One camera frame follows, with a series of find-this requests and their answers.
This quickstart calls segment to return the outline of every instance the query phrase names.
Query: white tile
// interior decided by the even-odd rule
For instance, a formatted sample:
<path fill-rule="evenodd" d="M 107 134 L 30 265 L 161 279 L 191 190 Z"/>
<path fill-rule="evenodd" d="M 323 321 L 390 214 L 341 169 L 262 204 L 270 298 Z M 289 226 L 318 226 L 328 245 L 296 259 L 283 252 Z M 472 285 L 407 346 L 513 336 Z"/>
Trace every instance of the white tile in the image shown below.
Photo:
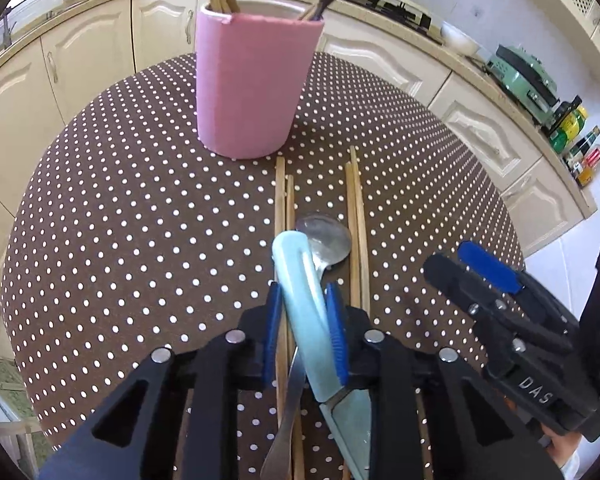
<path fill-rule="evenodd" d="M 526 260 L 526 272 L 542 283 L 568 309 L 571 295 L 560 239 L 532 254 Z"/>
<path fill-rule="evenodd" d="M 561 238 L 571 288 L 571 311 L 580 317 L 596 279 L 600 252 L 600 209 Z"/>

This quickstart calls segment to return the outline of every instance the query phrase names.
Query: red object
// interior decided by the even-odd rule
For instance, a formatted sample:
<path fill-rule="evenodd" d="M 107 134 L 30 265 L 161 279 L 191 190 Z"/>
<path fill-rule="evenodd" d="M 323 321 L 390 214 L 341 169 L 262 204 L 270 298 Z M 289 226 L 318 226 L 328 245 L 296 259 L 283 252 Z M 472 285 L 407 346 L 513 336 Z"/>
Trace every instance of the red object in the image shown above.
<path fill-rule="evenodd" d="M 596 148 L 592 150 L 592 152 L 588 153 L 584 159 L 587 166 L 593 168 L 600 161 L 600 148 Z"/>

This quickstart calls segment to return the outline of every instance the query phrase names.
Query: pink cup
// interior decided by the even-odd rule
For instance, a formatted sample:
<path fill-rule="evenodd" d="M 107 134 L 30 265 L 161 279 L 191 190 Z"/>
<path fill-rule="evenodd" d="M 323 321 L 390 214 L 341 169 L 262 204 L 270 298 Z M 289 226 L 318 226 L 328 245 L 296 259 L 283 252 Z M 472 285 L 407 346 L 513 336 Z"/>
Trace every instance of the pink cup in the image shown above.
<path fill-rule="evenodd" d="M 296 20 L 299 7 L 238 3 L 240 13 L 198 13 L 198 135 L 219 155 L 259 158 L 286 141 L 323 22 Z"/>

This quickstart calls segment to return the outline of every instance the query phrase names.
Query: brown tablecloth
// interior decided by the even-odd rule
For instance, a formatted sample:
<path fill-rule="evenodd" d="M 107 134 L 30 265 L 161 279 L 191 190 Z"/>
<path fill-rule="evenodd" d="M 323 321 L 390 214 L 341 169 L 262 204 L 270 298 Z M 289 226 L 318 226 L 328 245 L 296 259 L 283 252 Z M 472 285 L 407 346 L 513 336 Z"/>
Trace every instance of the brown tablecloth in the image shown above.
<path fill-rule="evenodd" d="M 153 348 L 198 348 L 264 302 L 273 276 L 274 157 L 235 161 L 202 146 L 195 70 L 195 58 L 181 56 L 103 92 L 43 155 L 20 205 L 1 303 L 33 407 L 55 444 Z M 280 150 L 295 177 L 298 216 L 320 210 L 346 222 L 351 144 L 365 197 L 373 323 L 422 351 L 459 349 L 479 366 L 485 355 L 470 320 L 424 282 L 421 266 L 468 239 L 522 266 L 497 190 L 416 100 L 316 54 Z M 348 275 L 344 263 L 326 279 L 346 292 Z M 342 459 L 305 394 L 306 473 L 339 479 Z M 243 392 L 237 409 L 248 478 L 276 433 L 273 388 Z"/>

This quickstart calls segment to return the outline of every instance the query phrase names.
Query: bottle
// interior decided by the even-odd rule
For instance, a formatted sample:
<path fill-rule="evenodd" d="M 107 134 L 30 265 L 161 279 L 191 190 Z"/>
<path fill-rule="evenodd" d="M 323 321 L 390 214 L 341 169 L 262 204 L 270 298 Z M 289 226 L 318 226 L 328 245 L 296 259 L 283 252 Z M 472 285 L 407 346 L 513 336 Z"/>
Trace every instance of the bottle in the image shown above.
<path fill-rule="evenodd" d="M 600 144 L 596 144 L 591 148 L 582 161 L 583 164 L 589 166 L 592 170 L 600 164 Z"/>
<path fill-rule="evenodd" d="M 578 136 L 588 117 L 585 107 L 580 105 L 562 120 L 560 126 L 549 137 L 555 153 L 562 153 L 564 147 Z"/>
<path fill-rule="evenodd" d="M 576 173 L 575 179 L 580 187 L 585 187 L 591 179 L 594 173 L 600 169 L 600 144 L 596 144 L 589 150 L 587 156 L 581 161 L 577 162 L 574 168 Z"/>
<path fill-rule="evenodd" d="M 600 134 L 600 128 L 594 127 L 587 135 L 577 140 L 576 143 L 571 147 L 571 149 L 563 156 L 562 160 L 567 165 L 567 167 L 572 170 L 573 165 L 576 162 L 582 160 L 582 158 L 587 154 L 589 149 L 593 146 L 593 143 L 596 141 Z"/>

